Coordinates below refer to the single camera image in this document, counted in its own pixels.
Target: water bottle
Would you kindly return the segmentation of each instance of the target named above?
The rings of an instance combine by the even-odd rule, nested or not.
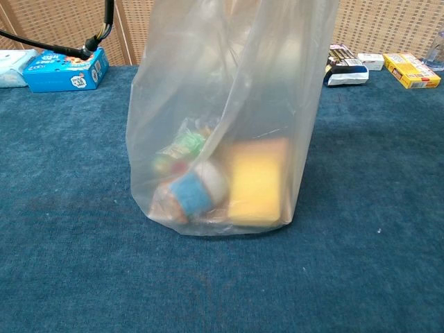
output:
[[[432,71],[444,70],[444,26],[439,31],[429,53],[424,58],[424,63]]]

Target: blue box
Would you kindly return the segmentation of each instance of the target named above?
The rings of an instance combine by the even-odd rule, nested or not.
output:
[[[32,92],[96,89],[109,63],[101,47],[86,61],[44,51],[23,72]]]

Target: plastic bag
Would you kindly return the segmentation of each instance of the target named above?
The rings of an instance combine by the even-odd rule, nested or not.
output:
[[[131,191],[182,234],[291,222],[337,0],[158,0],[133,81]]]

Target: woven rattan screen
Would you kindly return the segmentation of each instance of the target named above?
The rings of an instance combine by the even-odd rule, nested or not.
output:
[[[1,19],[0,19],[0,29],[7,30],[6,25]],[[0,50],[9,50],[9,49],[15,49],[14,42],[7,38],[0,37]]]
[[[112,65],[128,64],[128,58],[139,62],[155,0],[115,1],[115,28],[103,46]],[[103,19],[102,0],[0,3],[7,5],[17,31],[26,37],[67,46],[81,46]],[[444,0],[341,0],[333,42],[347,44],[355,53],[409,51],[420,57],[443,24]],[[5,22],[0,28],[7,29]],[[14,46],[0,37],[0,48]]]
[[[139,63],[148,37],[148,25],[154,0],[123,0],[122,2],[128,22],[128,34],[137,63]]]
[[[355,53],[422,57],[443,24],[443,0],[341,0],[333,41]]]

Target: yellow cardboard box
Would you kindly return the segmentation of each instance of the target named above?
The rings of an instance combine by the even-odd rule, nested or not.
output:
[[[410,53],[384,54],[385,66],[407,89],[436,88],[441,78]]]

